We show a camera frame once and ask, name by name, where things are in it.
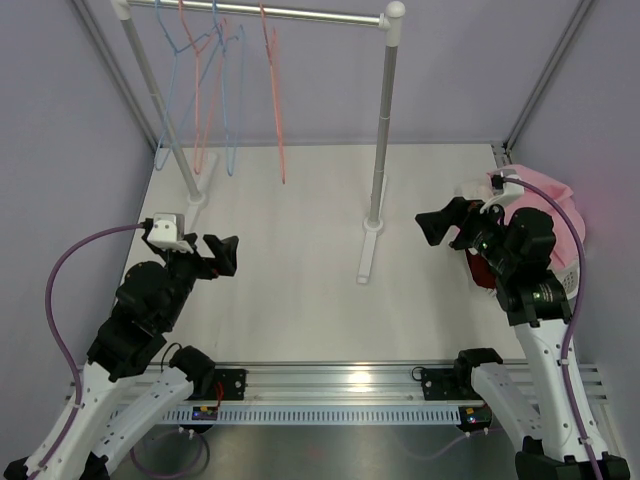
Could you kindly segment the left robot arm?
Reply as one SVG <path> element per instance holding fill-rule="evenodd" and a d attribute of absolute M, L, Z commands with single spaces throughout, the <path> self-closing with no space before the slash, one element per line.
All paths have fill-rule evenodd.
<path fill-rule="evenodd" d="M 170 409 L 190 398 L 223 394 L 214 361 L 185 346 L 143 394 L 117 418 L 111 416 L 165 346 L 195 283 L 236 273 L 238 237 L 204 236 L 209 257 L 198 253 L 196 239 L 187 235 L 184 252 L 152 245 L 162 260 L 129 269 L 84 367 L 73 374 L 75 391 L 61 417 L 31 456 L 7 465 L 5 478 L 107 479 Z"/>

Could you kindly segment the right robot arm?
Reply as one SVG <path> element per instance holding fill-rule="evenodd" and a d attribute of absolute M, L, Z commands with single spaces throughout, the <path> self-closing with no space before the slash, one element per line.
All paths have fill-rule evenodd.
<path fill-rule="evenodd" d="M 574 316 L 550 269 L 552 217 L 524 207 L 506 220 L 499 205 L 455 197 L 415 220 L 432 246 L 457 228 L 450 247 L 475 251 L 495 277 L 497 299 L 525 355 L 537 403 L 530 404 L 508 380 L 491 348 L 461 351 L 452 383 L 460 395 L 478 395 L 489 406 L 514 446 L 518 478 L 630 478 L 627 461 L 610 452 L 589 406 L 570 335 Z"/>

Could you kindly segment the cream white t shirt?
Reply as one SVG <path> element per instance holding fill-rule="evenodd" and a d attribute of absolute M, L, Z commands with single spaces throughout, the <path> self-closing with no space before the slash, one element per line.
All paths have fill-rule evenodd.
<path fill-rule="evenodd" d="M 480 200 L 483 202 L 493 197 L 490 183 L 482 179 L 474 179 L 460 183 L 455 187 L 454 195 L 467 200 Z"/>

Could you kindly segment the pink t shirt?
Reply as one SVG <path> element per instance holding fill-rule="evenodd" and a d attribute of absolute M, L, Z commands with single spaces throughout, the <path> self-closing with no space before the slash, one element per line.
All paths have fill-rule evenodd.
<path fill-rule="evenodd" d="M 585 222 L 576 208 L 573 198 L 574 192 L 568 185 L 523 165 L 511 165 L 509 168 L 514 170 L 521 180 L 540 189 L 552 198 L 571 221 L 580 241 L 585 241 Z M 524 207 L 539 209 L 552 217 L 556 244 L 551 254 L 551 267 L 555 272 L 570 267 L 578 258 L 578 250 L 565 220 L 546 200 L 529 189 L 525 189 L 521 197 L 505 208 L 505 220 L 510 222 L 515 211 Z"/>

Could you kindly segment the dark red t shirt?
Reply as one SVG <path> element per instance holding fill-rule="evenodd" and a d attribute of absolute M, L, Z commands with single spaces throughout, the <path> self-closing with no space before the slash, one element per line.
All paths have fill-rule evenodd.
<path fill-rule="evenodd" d="M 465 251 L 465 256 L 473 282 L 478 287 L 487 290 L 495 290 L 496 278 L 492 273 L 488 262 L 479 254 L 473 254 L 470 250 Z"/>

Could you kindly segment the pink hanger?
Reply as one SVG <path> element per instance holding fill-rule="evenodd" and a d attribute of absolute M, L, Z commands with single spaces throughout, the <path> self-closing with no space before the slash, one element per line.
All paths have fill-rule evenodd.
<path fill-rule="evenodd" d="M 278 147 L 278 155 L 279 155 L 279 170 L 280 170 L 280 179 L 283 185 L 286 184 L 286 159 L 284 152 L 284 138 L 283 138 L 283 127 L 282 127 L 282 114 L 281 114 L 281 102 L 280 102 L 280 91 L 279 91 L 279 69 L 277 62 L 277 31 L 275 28 L 269 30 L 266 20 L 266 9 L 262 2 L 258 3 L 261 25 L 263 30 L 264 42 L 265 42 L 265 50 L 269 63 L 269 71 L 270 71 L 270 81 L 271 81 L 271 95 L 272 95 L 272 103 L 273 103 L 273 111 L 274 111 L 274 122 L 276 128 L 276 136 L 277 136 L 277 147 Z"/>
<path fill-rule="evenodd" d="M 194 86 L 194 160 L 193 172 L 204 174 L 205 149 L 214 128 L 216 112 L 223 106 L 220 99 L 223 91 L 223 70 L 226 62 L 226 47 L 229 39 L 227 20 L 219 19 L 216 4 L 212 2 L 210 27 L 196 35 L 186 16 L 186 3 L 178 2 L 179 18 L 188 41 L 188 50 L 193 54 L 195 68 Z"/>

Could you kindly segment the light blue hanger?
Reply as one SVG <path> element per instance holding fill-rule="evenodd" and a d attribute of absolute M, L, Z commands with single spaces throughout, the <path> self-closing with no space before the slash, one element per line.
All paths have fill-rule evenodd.
<path fill-rule="evenodd" d="M 154 2 L 154 12 L 156 16 L 156 21 L 158 22 L 158 25 L 162 29 L 164 37 L 173 53 L 172 70 L 171 70 L 171 77 L 169 82 L 168 96 L 165 101 L 165 106 L 161 108 L 162 131 L 159 139 L 159 144 L 156 149 L 156 156 L 154 159 L 154 169 L 156 171 L 161 171 L 164 168 L 165 163 L 169 158 L 169 152 L 166 152 L 165 155 L 161 157 L 159 154 L 160 149 L 167 148 L 168 150 L 170 150 L 172 147 L 180 147 L 178 134 L 180 133 L 180 130 L 184 122 L 186 121 L 187 114 L 191 111 L 192 108 L 194 108 L 195 110 L 195 123 L 196 123 L 195 146 L 198 146 L 199 134 L 200 134 L 200 125 L 199 125 L 200 85 L 208 72 L 209 65 L 213 61 L 218 48 L 224 47 L 224 40 L 222 38 L 223 31 L 220 28 L 220 24 L 216 21 L 216 15 L 213 15 L 212 27 L 208 31 L 194 38 L 188 28 L 188 25 L 186 24 L 186 21 L 184 20 L 184 15 L 181 10 L 183 6 L 183 2 L 178 1 L 177 4 L 178 4 L 178 11 L 180 13 L 180 19 L 188 39 L 188 43 L 185 44 L 183 47 L 179 47 L 176 44 L 176 42 L 174 41 L 173 37 L 171 36 L 169 30 L 166 28 L 162 20 L 162 16 L 160 13 L 160 10 L 162 9 L 161 2 L 160 1 Z M 216 40 L 216 44 L 213 47 L 213 52 L 210 54 L 209 62 L 205 66 L 204 72 L 201 73 L 200 72 L 200 56 L 203 52 L 207 50 L 208 46 L 211 44 L 213 40 Z M 172 129 L 171 102 L 173 100 L 174 85 L 175 85 L 175 80 L 178 72 L 179 56 L 186 51 L 191 51 L 194 54 L 196 83 L 195 83 L 194 93 L 192 95 L 191 103 L 189 104 L 189 107 L 187 108 L 186 113 L 183 115 L 182 123 L 180 124 L 176 133 L 171 133 L 170 132 L 170 130 Z"/>
<path fill-rule="evenodd" d="M 220 50 L 220 94 L 224 127 L 225 167 L 229 177 L 236 169 L 242 132 L 245 84 L 246 32 L 243 24 L 234 24 L 221 14 L 213 2 L 213 20 Z"/>

